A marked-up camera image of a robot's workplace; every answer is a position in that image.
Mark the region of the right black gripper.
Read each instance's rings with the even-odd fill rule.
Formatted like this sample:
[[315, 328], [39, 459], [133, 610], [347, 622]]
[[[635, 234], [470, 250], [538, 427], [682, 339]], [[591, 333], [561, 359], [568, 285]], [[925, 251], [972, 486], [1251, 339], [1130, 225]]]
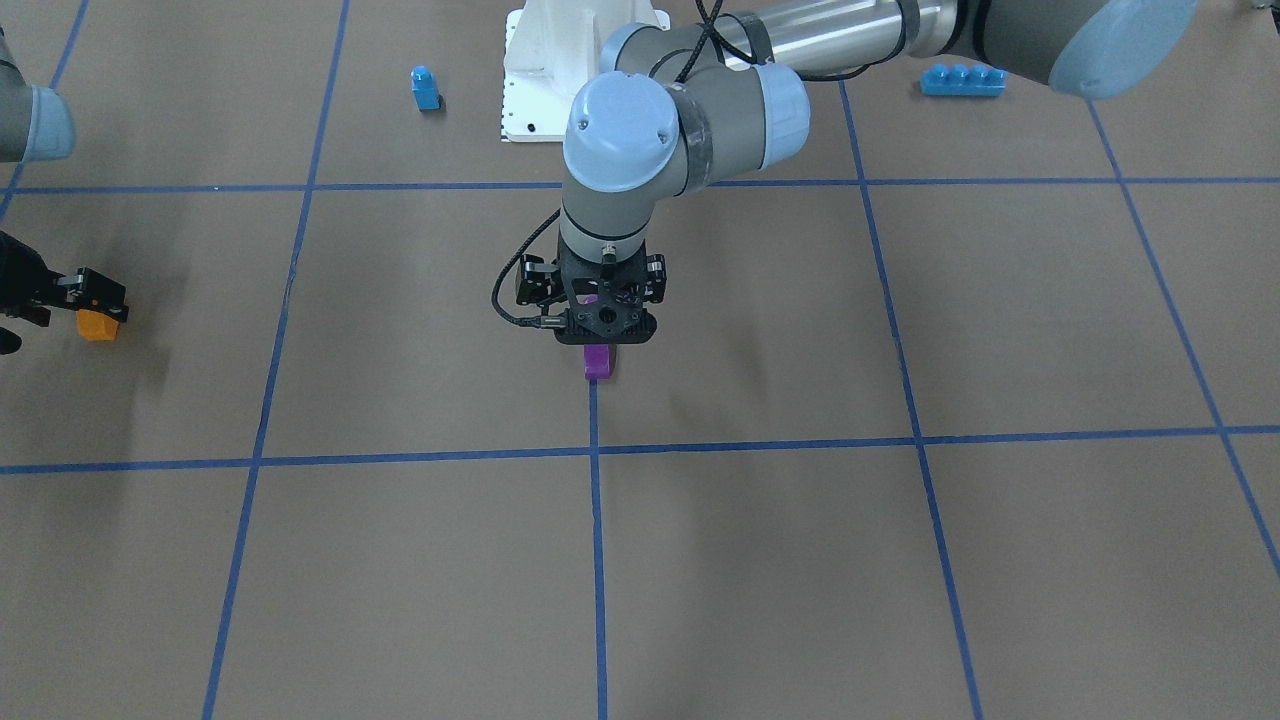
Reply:
[[87, 266], [63, 277], [31, 246], [3, 232], [3, 315], [49, 327], [51, 307], [97, 313], [118, 323], [129, 316], [123, 284]]

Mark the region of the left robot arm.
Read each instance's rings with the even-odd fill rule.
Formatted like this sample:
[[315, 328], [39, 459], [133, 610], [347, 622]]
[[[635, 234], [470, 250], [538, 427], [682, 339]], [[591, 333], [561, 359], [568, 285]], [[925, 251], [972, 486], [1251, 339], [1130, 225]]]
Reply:
[[701, 8], [696, 24], [630, 22], [600, 35], [596, 68], [561, 114], [564, 183], [539, 225], [544, 260], [518, 249], [517, 316], [563, 345], [639, 345], [666, 292], [646, 251], [657, 204], [795, 156], [810, 85], [854, 79], [901, 56], [955, 55], [1056, 94], [1101, 100], [1149, 76], [1189, 27], [1193, 1], [787, 1]]

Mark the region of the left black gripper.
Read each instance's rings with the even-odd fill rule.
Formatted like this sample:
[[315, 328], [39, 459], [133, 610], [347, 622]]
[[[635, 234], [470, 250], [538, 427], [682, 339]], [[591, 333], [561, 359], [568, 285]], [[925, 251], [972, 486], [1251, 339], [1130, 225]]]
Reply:
[[553, 263], [522, 254], [516, 302], [540, 313], [517, 325], [552, 331], [563, 345], [640, 345], [657, 332], [646, 309], [664, 300], [667, 261], [662, 254], [637, 252], [618, 263], [589, 263], [559, 246]]

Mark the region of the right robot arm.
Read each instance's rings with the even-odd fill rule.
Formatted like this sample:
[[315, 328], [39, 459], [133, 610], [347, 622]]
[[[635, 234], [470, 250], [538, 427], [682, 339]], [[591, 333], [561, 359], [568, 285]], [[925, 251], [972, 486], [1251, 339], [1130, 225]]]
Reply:
[[[61, 160], [76, 149], [76, 123], [56, 90], [32, 85], [1, 37], [1, 160]], [[82, 266], [70, 274], [49, 268], [33, 247], [1, 233], [1, 313], [4, 318], [50, 327], [52, 310], [76, 315], [76, 329], [90, 342], [113, 342], [128, 322], [125, 287]]]

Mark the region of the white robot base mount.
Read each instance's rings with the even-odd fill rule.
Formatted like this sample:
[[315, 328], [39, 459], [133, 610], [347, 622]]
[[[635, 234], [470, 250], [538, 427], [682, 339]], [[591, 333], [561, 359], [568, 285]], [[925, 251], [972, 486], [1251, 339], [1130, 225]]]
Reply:
[[500, 140], [559, 143], [580, 88], [599, 72], [605, 41], [625, 26], [671, 27], [650, 1], [526, 1], [504, 20]]

